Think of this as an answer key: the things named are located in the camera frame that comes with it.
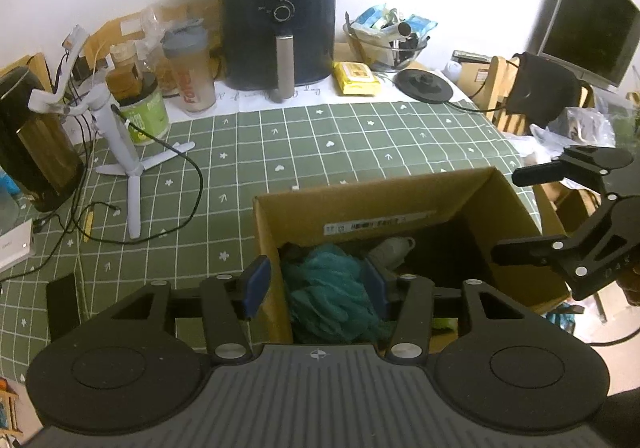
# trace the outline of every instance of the air fryer knob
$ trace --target air fryer knob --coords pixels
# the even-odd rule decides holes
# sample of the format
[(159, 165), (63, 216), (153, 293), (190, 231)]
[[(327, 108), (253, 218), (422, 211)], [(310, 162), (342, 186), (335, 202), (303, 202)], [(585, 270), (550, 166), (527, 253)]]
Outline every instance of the air fryer knob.
[(293, 5), (291, 2), (281, 2), (276, 5), (276, 8), (273, 10), (273, 19), (279, 23), (284, 23), (288, 21), (293, 16)]

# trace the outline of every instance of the monitor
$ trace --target monitor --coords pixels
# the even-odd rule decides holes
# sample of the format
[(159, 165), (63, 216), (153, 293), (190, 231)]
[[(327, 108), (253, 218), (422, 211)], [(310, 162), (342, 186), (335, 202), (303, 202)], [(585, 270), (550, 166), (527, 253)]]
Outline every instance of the monitor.
[(558, 0), (538, 53), (619, 86), (639, 40), (631, 0)]

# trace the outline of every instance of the teal towel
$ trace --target teal towel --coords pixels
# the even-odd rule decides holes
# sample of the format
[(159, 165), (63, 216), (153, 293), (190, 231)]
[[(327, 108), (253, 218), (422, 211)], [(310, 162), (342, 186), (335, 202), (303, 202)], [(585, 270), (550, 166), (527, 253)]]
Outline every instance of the teal towel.
[(333, 244), (316, 247), (302, 263), (283, 262), (296, 341), (350, 344), (386, 340), (392, 325), (373, 311), (360, 280), (361, 261)]

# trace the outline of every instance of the green jar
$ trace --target green jar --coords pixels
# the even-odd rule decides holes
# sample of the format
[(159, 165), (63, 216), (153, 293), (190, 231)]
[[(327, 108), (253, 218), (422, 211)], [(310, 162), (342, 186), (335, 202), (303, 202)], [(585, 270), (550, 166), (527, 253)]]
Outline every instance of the green jar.
[[(166, 113), (162, 92), (158, 87), (158, 79), (151, 72), (142, 75), (142, 91), (135, 97), (127, 97), (121, 101), (120, 111), (134, 125), (158, 139), (169, 132), (169, 116)], [(145, 146), (153, 142), (145, 135), (129, 127), (129, 134), (136, 146)]]

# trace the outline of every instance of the white phone mount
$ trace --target white phone mount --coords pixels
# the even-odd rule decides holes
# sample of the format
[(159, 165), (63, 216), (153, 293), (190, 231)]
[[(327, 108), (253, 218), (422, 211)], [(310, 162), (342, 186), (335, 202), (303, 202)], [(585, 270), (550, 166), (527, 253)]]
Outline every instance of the white phone mount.
[[(140, 237), (140, 176), (146, 170), (177, 157), (175, 152), (166, 150), (162, 153), (141, 161), (133, 146), (129, 132), (120, 118), (111, 110), (112, 106), (120, 107), (104, 83), (95, 85), (91, 91), (76, 106), (67, 106), (60, 101), (63, 98), (66, 84), (71, 75), (71, 69), (78, 59), (89, 34), (76, 25), (71, 34), (66, 37), (63, 47), (69, 51), (69, 57), (62, 65), (62, 73), (57, 91), (53, 94), (43, 90), (31, 91), (29, 109), (36, 113), (57, 113), (60, 115), (78, 116), (89, 111), (95, 119), (98, 133), (109, 143), (109, 148), (118, 161), (117, 164), (98, 166), (95, 170), (99, 174), (126, 176), (127, 180), (127, 227), (129, 236), (133, 239)], [(180, 152), (188, 152), (195, 146), (194, 142), (177, 144), (174, 146)]]

